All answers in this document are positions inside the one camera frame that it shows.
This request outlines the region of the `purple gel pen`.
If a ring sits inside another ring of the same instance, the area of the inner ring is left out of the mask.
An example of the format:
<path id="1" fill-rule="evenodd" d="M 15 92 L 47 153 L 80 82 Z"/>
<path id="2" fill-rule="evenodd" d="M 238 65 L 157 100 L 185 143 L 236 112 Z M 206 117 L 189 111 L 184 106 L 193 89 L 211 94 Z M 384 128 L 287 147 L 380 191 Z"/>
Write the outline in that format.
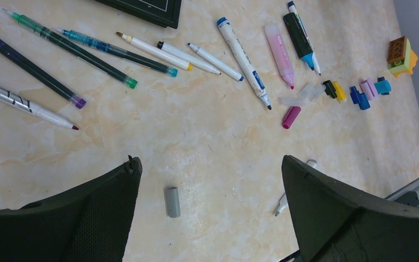
<path id="1" fill-rule="evenodd" d="M 18 67 L 29 73 L 49 89 L 57 93 L 60 97 L 75 105 L 76 108 L 82 109 L 87 102 L 74 93 L 67 86 L 59 82 L 53 76 L 41 69 L 38 65 L 33 63 L 27 57 L 19 53 L 13 47 L 8 45 L 0 38 L 0 54 L 8 60 L 12 61 Z"/>

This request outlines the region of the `white marker blue cap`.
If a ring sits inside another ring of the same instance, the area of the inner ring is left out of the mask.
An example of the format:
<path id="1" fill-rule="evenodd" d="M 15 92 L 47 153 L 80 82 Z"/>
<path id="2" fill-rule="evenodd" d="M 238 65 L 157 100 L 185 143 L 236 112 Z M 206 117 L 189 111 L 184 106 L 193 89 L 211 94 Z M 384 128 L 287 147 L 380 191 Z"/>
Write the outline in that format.
<path id="1" fill-rule="evenodd" d="M 221 17 L 217 21 L 217 27 L 222 34 L 225 42 L 229 46 L 232 54 L 234 55 L 237 63 L 239 64 L 245 78 L 248 80 L 256 96 L 263 102 L 264 106 L 272 110 L 270 99 L 264 83 L 260 79 L 259 74 L 252 65 L 247 53 L 237 38 L 237 35 L 232 28 L 231 23 L 226 17 Z"/>

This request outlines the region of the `blue gel pen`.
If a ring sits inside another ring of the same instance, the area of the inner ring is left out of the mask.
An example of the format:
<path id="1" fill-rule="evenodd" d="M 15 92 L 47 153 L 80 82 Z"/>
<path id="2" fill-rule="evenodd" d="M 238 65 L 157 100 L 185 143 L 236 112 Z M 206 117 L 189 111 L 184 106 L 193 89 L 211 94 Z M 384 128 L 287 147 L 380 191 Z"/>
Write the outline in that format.
<path id="1" fill-rule="evenodd" d="M 80 32 L 73 31 L 73 30 L 56 28 L 56 31 L 58 31 L 63 36 L 67 37 L 68 39 L 78 42 L 84 46 L 88 46 L 93 49 L 109 53 L 121 59 L 125 59 L 128 61 L 140 64 L 144 67 L 164 73 L 171 77 L 177 76 L 178 70 L 176 68 L 169 67 L 168 65 L 143 57 L 136 53 L 125 50 L 121 47 L 109 44 L 107 42 L 101 41 L 99 39 L 90 37 L 88 35 L 85 35 L 85 34 L 82 34 Z"/>

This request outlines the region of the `blue wide marker cap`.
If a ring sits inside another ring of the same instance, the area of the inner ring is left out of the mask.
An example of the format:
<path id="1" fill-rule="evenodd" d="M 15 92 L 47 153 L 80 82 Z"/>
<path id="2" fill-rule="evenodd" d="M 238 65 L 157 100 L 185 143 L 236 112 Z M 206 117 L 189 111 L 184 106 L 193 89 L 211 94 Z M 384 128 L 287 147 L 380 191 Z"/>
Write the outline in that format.
<path id="1" fill-rule="evenodd" d="M 367 110 L 370 108 L 370 103 L 364 93 L 360 93 L 358 95 L 358 105 L 361 110 Z"/>

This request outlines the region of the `green gel pen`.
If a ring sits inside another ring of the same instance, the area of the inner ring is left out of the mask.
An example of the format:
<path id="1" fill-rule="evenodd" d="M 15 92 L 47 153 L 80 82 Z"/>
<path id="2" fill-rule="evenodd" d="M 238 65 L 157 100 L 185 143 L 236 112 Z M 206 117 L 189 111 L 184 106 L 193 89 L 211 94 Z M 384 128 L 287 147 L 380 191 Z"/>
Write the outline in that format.
<path id="1" fill-rule="evenodd" d="M 84 60 L 85 62 L 91 64 L 92 66 L 100 69 L 105 72 L 110 77 L 118 80 L 124 85 L 134 89 L 137 85 L 137 81 L 127 74 L 121 72 L 117 68 L 98 58 L 97 56 L 91 54 L 85 49 L 79 47 L 72 41 L 64 38 L 63 36 L 55 33 L 53 30 L 41 25 L 40 23 L 32 20 L 31 18 L 20 15 L 13 11 L 9 11 L 3 8 L 3 10 L 8 13 L 19 25 L 25 27 L 26 29 L 34 32 L 36 35 L 46 39 L 47 41 L 55 44 L 56 46 L 62 48 L 66 52 L 71 53 L 72 55 Z"/>

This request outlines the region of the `thin marker dark blue cap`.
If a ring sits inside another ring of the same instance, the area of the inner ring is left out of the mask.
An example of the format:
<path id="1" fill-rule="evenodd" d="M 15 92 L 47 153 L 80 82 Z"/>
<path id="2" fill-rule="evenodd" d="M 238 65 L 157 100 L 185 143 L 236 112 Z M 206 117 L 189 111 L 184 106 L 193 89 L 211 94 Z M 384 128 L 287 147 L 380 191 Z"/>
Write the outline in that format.
<path id="1" fill-rule="evenodd" d="M 244 77 L 241 73 L 236 71 L 235 69 L 228 66 L 226 63 L 222 62 L 215 56 L 211 55 L 208 51 L 203 49 L 202 47 L 195 45 L 193 43 L 187 43 L 187 45 L 200 57 L 205 59 L 207 62 L 209 62 L 211 65 L 215 66 L 216 68 L 223 71 L 225 74 L 230 76 L 236 81 L 243 81 Z"/>

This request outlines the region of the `thin marker navy cap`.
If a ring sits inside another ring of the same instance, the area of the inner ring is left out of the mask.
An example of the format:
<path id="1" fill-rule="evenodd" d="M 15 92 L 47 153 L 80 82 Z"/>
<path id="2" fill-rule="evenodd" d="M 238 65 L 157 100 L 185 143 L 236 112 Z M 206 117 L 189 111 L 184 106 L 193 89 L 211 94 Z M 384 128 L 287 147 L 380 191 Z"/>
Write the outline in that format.
<path id="1" fill-rule="evenodd" d="M 289 11 L 291 13 L 294 13 L 297 16 L 297 19 L 298 19 L 298 21 L 299 21 L 299 23 L 301 25 L 302 31 L 303 31 L 303 33 L 304 33 L 304 35 L 305 35 L 305 37 L 306 37 L 306 39 L 308 41 L 308 44 L 309 44 L 311 50 L 313 51 L 313 53 L 312 53 L 312 61 L 313 61 L 313 65 L 314 65 L 314 70 L 318 73 L 319 76 L 321 76 L 321 70 L 320 70 L 320 66 L 319 66 L 319 63 L 318 63 L 318 60 L 317 60 L 317 57 L 316 57 L 316 53 L 315 53 L 314 47 L 313 47 L 312 43 L 310 42 L 309 36 L 308 36 L 307 31 L 306 31 L 306 29 L 304 27 L 304 24 L 302 22 L 302 19 L 301 19 L 300 15 L 299 15 L 299 13 L 298 13 L 298 11 L 296 9 L 296 6 L 295 6 L 294 1 L 289 1 L 287 3 L 287 6 L 288 6 Z"/>

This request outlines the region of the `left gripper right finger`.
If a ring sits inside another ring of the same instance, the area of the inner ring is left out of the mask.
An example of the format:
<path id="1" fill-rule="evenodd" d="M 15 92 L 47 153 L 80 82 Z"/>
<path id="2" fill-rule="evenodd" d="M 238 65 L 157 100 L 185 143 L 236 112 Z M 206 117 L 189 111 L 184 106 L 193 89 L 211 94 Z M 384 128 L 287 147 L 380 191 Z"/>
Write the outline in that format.
<path id="1" fill-rule="evenodd" d="M 289 155 L 282 176 L 299 246 L 287 261 L 419 261 L 419 207 L 374 196 Z"/>

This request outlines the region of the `black highlighter blue cap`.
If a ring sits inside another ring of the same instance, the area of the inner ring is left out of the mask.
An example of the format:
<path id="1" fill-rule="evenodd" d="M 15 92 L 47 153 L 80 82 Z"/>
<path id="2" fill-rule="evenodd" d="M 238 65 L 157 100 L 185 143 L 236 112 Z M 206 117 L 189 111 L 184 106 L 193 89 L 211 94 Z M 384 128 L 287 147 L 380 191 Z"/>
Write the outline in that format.
<path id="1" fill-rule="evenodd" d="M 293 43 L 295 51 L 299 59 L 304 61 L 308 67 L 314 71 L 314 65 L 312 61 L 312 53 L 308 41 L 302 31 L 301 25 L 294 13 L 288 13 L 283 16 L 283 21 L 288 30 L 290 39 Z"/>

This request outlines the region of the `lilac highlighter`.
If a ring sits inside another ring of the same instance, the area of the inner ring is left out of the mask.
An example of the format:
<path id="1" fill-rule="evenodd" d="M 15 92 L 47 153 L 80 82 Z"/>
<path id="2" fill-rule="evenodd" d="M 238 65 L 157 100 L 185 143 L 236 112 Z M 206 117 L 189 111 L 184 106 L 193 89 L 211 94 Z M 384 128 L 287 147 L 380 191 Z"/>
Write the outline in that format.
<path id="1" fill-rule="evenodd" d="M 280 77 L 287 83 L 291 90 L 294 86 L 294 69 L 288 50 L 285 46 L 280 29 L 276 24 L 268 24 L 264 27 L 265 35 L 269 43 L 271 53 L 277 65 Z"/>

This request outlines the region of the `thin marker black cap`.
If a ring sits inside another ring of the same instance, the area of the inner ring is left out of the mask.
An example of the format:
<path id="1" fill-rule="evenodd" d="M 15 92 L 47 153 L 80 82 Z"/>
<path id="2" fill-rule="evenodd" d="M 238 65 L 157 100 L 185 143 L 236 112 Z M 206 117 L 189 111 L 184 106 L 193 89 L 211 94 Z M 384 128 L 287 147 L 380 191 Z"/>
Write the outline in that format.
<path id="1" fill-rule="evenodd" d="M 175 55 L 187 62 L 189 62 L 190 64 L 192 64 L 193 66 L 196 66 L 208 73 L 212 73 L 212 74 L 216 74 L 216 75 L 221 75 L 221 72 L 215 68 L 214 66 L 210 65 L 207 62 L 204 62 L 203 60 L 196 58 L 184 51 L 181 51 L 180 49 L 172 46 L 169 43 L 166 43 L 164 41 L 159 41 L 157 43 L 157 47 L 165 52 L 168 52 L 172 55 Z"/>

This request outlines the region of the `thin marker yellow cap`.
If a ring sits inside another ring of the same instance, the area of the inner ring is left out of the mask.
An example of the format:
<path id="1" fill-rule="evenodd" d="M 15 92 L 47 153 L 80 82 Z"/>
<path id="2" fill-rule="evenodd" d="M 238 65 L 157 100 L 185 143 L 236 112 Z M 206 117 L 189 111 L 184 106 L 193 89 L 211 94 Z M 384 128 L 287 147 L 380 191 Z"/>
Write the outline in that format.
<path id="1" fill-rule="evenodd" d="M 147 44 L 146 42 L 133 37 L 131 35 L 126 35 L 121 32 L 116 32 L 116 35 L 122 38 L 125 42 L 127 42 L 129 45 L 149 54 L 156 58 L 160 58 L 161 60 L 168 62 L 174 66 L 177 66 L 183 70 L 190 71 L 192 70 L 193 66 L 188 61 L 177 57 L 176 55 L 172 55 L 166 51 L 163 51 L 159 49 L 158 47 L 152 46 L 150 44 Z"/>

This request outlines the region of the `black grey chessboard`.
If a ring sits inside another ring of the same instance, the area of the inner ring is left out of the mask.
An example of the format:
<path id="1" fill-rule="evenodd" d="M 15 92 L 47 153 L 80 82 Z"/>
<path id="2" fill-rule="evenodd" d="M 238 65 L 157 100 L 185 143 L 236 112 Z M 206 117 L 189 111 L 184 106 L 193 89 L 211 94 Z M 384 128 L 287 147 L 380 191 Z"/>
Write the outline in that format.
<path id="1" fill-rule="evenodd" d="M 178 28 L 181 0 L 97 0 L 160 27 Z"/>

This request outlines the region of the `white marker magenta cap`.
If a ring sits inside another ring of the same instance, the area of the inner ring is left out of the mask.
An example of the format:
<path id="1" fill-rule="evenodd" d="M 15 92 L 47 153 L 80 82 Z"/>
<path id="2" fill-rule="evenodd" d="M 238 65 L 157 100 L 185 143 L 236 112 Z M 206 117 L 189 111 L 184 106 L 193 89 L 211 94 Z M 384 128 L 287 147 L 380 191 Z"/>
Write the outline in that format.
<path id="1" fill-rule="evenodd" d="M 33 115 L 35 117 L 46 120 L 52 124 L 55 124 L 60 127 L 79 130 L 79 128 L 65 119 L 64 117 L 43 108 L 42 106 L 34 103 L 30 100 L 27 100 L 16 93 L 6 90 L 3 87 L 0 87 L 0 102 L 10 105 L 20 111 L 23 111 L 27 114 Z"/>

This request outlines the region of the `lilac highlighter cap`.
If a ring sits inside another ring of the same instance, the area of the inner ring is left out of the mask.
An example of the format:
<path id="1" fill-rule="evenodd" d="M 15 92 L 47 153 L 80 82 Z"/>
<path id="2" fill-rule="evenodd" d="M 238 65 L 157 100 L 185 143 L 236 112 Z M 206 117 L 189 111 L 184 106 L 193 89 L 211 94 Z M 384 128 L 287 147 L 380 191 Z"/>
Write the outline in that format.
<path id="1" fill-rule="evenodd" d="M 369 101 L 374 100 L 378 96 L 378 92 L 372 78 L 362 80 L 360 83 L 360 88 Z"/>

